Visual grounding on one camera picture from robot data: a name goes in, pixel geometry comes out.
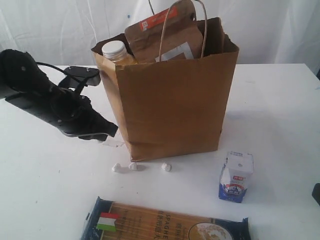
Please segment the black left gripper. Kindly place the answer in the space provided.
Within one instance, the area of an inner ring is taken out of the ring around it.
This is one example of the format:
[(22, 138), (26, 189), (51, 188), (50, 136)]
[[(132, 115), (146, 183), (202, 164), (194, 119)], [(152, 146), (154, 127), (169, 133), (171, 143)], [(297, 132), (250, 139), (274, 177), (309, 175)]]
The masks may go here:
[(42, 94), (42, 103), (47, 122), (68, 137), (106, 140), (117, 133), (118, 126), (95, 111), (88, 97), (75, 91), (52, 84)]

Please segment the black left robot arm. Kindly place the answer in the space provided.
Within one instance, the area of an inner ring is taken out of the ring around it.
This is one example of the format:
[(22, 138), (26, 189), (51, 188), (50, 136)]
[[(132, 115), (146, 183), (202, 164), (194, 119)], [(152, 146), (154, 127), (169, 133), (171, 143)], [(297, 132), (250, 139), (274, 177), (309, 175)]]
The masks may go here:
[(7, 103), (57, 128), (65, 136), (104, 142), (114, 137), (118, 126), (106, 120), (82, 95), (85, 87), (97, 86), (97, 68), (48, 65), (64, 74), (55, 84), (28, 52), (6, 49), (0, 53), (0, 97)]

